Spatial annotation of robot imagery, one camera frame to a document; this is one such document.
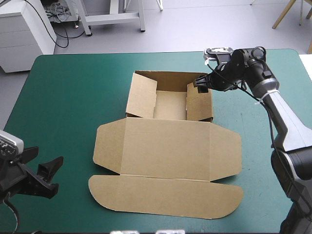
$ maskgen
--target cable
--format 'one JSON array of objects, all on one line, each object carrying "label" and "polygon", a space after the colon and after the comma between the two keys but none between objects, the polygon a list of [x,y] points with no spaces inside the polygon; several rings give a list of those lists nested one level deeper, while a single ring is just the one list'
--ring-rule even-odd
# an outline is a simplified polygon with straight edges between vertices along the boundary
[{"label": "cable", "polygon": [[58,36],[60,36],[61,38],[74,39],[74,38],[79,38],[79,37],[81,37],[81,36],[84,34],[84,31],[83,31],[81,34],[79,34],[78,36],[75,36],[75,37],[64,37],[64,36],[62,36],[62,35],[60,35],[60,34],[58,34],[58,33],[55,33],[55,34],[58,35]]},{"label": "cable", "polygon": [[[53,14],[52,12],[49,12],[49,11],[46,11],[45,13],[51,14],[49,17],[55,17],[55,16],[56,16],[55,14]],[[56,32],[55,32],[55,34],[58,35],[58,36],[60,36],[60,37],[62,37],[62,38],[74,39],[74,38],[79,38],[79,37],[81,37],[81,36],[84,34],[84,31],[83,31],[81,34],[79,34],[78,36],[74,36],[74,37],[69,37],[68,35],[65,37],[65,36],[60,35],[60,34],[58,34],[58,33],[56,33]]]},{"label": "cable", "polygon": [[[262,48],[263,51],[264,51],[264,55],[266,54],[266,50],[265,48],[263,47],[255,47],[253,49],[256,50],[257,48]],[[214,68],[212,68],[209,64],[207,64],[208,67],[213,71],[215,72],[219,77],[221,77],[222,79],[224,79],[226,82],[228,82],[229,84],[233,85],[235,88],[237,89],[240,89],[241,91],[243,91],[244,93],[248,94],[250,97],[252,97],[254,100],[256,101],[259,101],[258,98],[256,98],[254,95],[252,95],[251,93],[249,93],[247,90],[244,90],[242,87],[239,87],[237,84],[233,84],[231,83],[228,79],[226,79],[224,76],[222,76],[219,72],[217,72]],[[278,156],[278,159],[279,161],[281,162],[284,170],[286,171],[286,174],[291,182],[291,184],[293,185],[293,187],[296,189],[297,193],[299,194],[299,196],[302,198],[302,200],[306,203],[307,207],[309,208],[309,212],[307,214],[305,214],[301,208],[299,207],[301,213],[303,214],[304,218],[307,219],[308,221],[312,221],[312,219],[310,218],[310,216],[312,215],[312,206],[309,204],[309,202],[307,201],[307,199],[303,196],[303,194],[299,191],[297,185],[295,184],[292,176],[290,175],[290,173],[288,172],[287,170],[287,167],[286,165],[284,164],[283,160],[282,160],[282,157],[281,155],[279,154],[279,151],[277,150],[277,147],[275,145],[275,142],[274,142],[274,134],[273,134],[273,126],[272,126],[272,117],[271,117],[271,114],[270,114],[270,110],[269,108],[263,103],[263,102],[260,102],[260,104],[264,107],[264,109],[266,110],[266,112],[268,113],[268,117],[269,117],[269,125],[270,125],[270,133],[271,133],[271,141],[272,141],[272,146]]]},{"label": "cable", "polygon": [[43,23],[43,26],[45,27],[45,30],[47,31],[47,33],[49,34],[51,40],[55,43],[55,45],[57,45],[57,46],[60,47],[60,48],[67,48],[68,45],[69,45],[69,39],[68,39],[68,35],[67,35],[67,31],[66,31],[65,26],[62,24],[62,26],[63,26],[63,28],[64,28],[64,31],[65,31],[65,34],[66,34],[66,36],[67,36],[67,44],[66,44],[65,46],[61,46],[61,45],[57,44],[57,42],[52,38],[52,36],[51,36],[49,30],[47,29],[47,26],[45,25],[45,23],[44,23],[44,21],[43,21],[41,15],[40,15],[39,12],[37,11],[37,9],[36,9],[28,0],[24,0],[24,1],[27,2],[27,3],[35,10],[35,12],[36,12],[37,15],[39,16],[41,22]]},{"label": "cable", "polygon": [[3,200],[3,203],[13,212],[15,219],[16,219],[16,227],[14,229],[14,231],[12,232],[12,234],[14,234],[20,227],[20,216],[18,213],[18,210],[15,208],[15,206],[13,206],[13,204],[11,202],[9,202],[9,198],[10,198],[10,192],[8,192]]}]

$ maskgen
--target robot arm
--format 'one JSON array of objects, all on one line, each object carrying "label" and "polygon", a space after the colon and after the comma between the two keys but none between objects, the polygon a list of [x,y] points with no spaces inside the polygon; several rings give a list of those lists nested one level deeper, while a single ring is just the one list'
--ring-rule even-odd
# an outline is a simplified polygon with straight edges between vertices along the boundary
[{"label": "robot arm", "polygon": [[39,164],[35,174],[26,163],[34,159],[38,152],[38,147],[24,149],[21,139],[0,130],[0,204],[6,204],[14,212],[17,219],[15,231],[20,220],[9,198],[15,194],[52,198],[58,192],[59,185],[52,184],[51,180],[63,164],[63,157]]},{"label": "robot arm", "polygon": [[260,99],[268,111],[277,130],[273,140],[272,167],[286,196],[293,201],[280,233],[311,234],[312,130],[281,97],[279,82],[266,64],[265,49],[206,49],[204,58],[208,66],[209,60],[216,60],[217,67],[194,81],[198,92],[246,89],[247,83],[253,97]]}]

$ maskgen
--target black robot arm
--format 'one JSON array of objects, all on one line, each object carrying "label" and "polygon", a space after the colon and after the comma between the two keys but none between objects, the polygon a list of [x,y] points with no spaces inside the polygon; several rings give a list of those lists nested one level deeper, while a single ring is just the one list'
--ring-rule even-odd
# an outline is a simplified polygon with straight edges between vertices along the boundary
[{"label": "black robot arm", "polygon": [[[239,88],[259,100],[274,123],[277,136],[272,137],[272,167],[286,196],[293,201],[280,233],[312,234],[312,130],[281,97],[279,82],[266,64],[265,48],[206,49],[204,58],[213,72],[194,80],[198,92]],[[215,69],[209,60],[217,62]],[[245,83],[252,94],[246,91]]]}]

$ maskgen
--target cardboard flap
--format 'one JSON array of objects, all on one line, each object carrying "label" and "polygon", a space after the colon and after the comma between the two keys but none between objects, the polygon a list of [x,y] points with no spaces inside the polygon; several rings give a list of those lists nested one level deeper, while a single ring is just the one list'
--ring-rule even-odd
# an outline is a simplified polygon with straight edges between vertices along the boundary
[{"label": "cardboard flap", "polygon": [[193,83],[188,84],[186,98],[187,120],[212,121],[212,104],[213,100],[211,90],[207,93],[199,94],[197,88],[193,86]]},{"label": "cardboard flap", "polygon": [[120,173],[209,181],[209,140],[206,122],[129,117]]},{"label": "cardboard flap", "polygon": [[97,129],[93,161],[116,173],[121,170],[126,120],[107,123]]},{"label": "cardboard flap", "polygon": [[210,124],[210,181],[242,171],[242,142],[238,133]]},{"label": "cardboard flap", "polygon": [[186,120],[186,92],[156,91],[154,118]]},{"label": "cardboard flap", "polygon": [[207,73],[199,72],[164,72],[164,71],[135,71],[144,77],[157,81],[157,90],[186,92],[187,85],[199,76]]},{"label": "cardboard flap", "polygon": [[208,122],[128,117],[98,128],[93,159],[124,175],[212,181],[241,171],[241,140]]},{"label": "cardboard flap", "polygon": [[157,81],[133,73],[126,113],[153,118],[156,105]]},{"label": "cardboard flap", "polygon": [[229,215],[243,197],[233,185],[129,175],[94,175],[89,189],[111,210],[206,219]]}]

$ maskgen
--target open cardboard box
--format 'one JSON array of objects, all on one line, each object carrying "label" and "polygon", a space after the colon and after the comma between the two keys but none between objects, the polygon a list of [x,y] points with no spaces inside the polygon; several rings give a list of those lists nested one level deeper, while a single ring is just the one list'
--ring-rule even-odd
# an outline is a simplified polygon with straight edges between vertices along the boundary
[{"label": "open cardboard box", "polygon": [[128,117],[212,121],[212,95],[197,92],[193,80],[205,73],[136,71]]},{"label": "open cardboard box", "polygon": [[127,117],[99,126],[94,163],[120,175],[94,175],[89,189],[115,210],[220,218],[240,204],[240,187],[211,181],[241,171],[239,134],[210,122],[211,91],[201,73],[136,71]]}]

